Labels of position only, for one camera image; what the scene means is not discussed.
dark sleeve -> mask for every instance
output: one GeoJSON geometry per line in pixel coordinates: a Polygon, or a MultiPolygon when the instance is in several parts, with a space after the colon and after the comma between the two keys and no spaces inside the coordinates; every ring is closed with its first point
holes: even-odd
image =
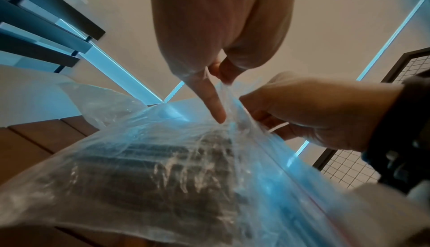
{"type": "Polygon", "coordinates": [[[430,71],[404,82],[362,154],[381,174],[380,183],[405,193],[430,178],[430,71]]]}

wooden table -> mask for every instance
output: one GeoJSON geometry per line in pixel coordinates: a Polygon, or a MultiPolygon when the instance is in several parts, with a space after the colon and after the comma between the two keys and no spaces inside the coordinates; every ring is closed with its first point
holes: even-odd
{"type": "MultiPolygon", "coordinates": [[[[0,184],[98,129],[82,116],[0,128],[0,184]]],[[[59,227],[0,229],[0,246],[154,247],[144,239],[59,227]]]]}

clear plastic bag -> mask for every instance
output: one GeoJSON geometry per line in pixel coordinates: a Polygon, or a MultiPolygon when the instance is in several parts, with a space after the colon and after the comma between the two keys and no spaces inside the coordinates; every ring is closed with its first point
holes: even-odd
{"type": "Polygon", "coordinates": [[[90,90],[98,102],[72,99],[102,130],[1,186],[0,227],[81,227],[205,247],[362,246],[340,229],[342,194],[228,88],[218,90],[224,124],[199,99],[145,108],[90,90]]]}

hand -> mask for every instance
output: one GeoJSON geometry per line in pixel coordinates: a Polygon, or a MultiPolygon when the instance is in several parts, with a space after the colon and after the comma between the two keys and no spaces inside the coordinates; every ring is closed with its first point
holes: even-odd
{"type": "Polygon", "coordinates": [[[226,118],[208,70],[231,84],[266,63],[290,26],[294,0],[151,0],[161,53],[218,122],[226,118]],[[217,60],[221,49],[227,58],[217,60]]]}
{"type": "Polygon", "coordinates": [[[240,98],[252,117],[284,140],[303,137],[331,149],[365,151],[403,85],[294,77],[280,73],[240,98]]]}

plastic wrap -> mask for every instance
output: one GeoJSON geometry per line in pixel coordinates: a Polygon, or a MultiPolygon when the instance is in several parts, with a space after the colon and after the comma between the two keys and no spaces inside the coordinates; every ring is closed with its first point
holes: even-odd
{"type": "Polygon", "coordinates": [[[95,88],[65,87],[102,130],[1,186],[0,227],[81,227],[200,247],[359,246],[340,229],[342,194],[227,88],[219,94],[228,119],[218,124],[199,99],[145,108],[112,91],[77,101],[95,88]]]}

